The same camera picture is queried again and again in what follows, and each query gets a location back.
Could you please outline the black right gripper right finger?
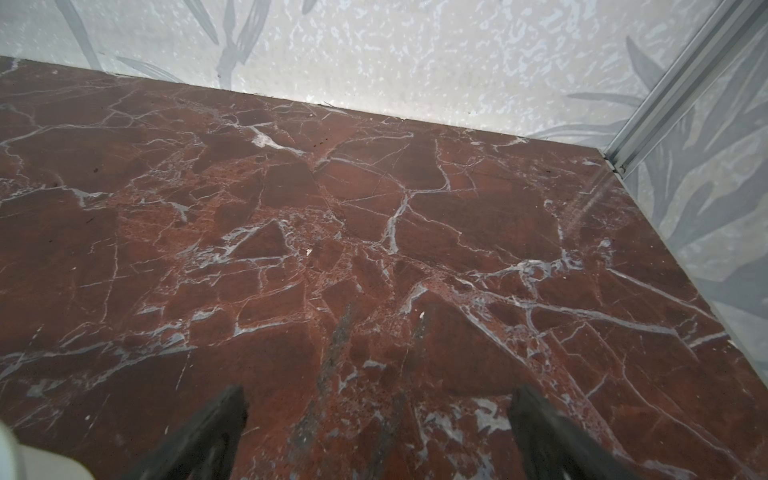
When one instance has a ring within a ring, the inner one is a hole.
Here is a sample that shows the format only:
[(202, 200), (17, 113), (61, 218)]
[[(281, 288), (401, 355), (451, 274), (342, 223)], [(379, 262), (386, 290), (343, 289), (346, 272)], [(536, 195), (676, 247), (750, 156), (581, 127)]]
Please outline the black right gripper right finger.
[(508, 418), (528, 479), (634, 479), (636, 474), (535, 389), (517, 387)]

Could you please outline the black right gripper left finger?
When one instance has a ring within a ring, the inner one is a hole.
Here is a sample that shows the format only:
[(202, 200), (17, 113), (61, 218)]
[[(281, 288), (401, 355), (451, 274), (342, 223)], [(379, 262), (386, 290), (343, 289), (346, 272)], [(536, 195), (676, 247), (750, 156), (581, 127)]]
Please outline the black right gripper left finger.
[(124, 479), (228, 479), (248, 419), (243, 387), (230, 385), (145, 453)]

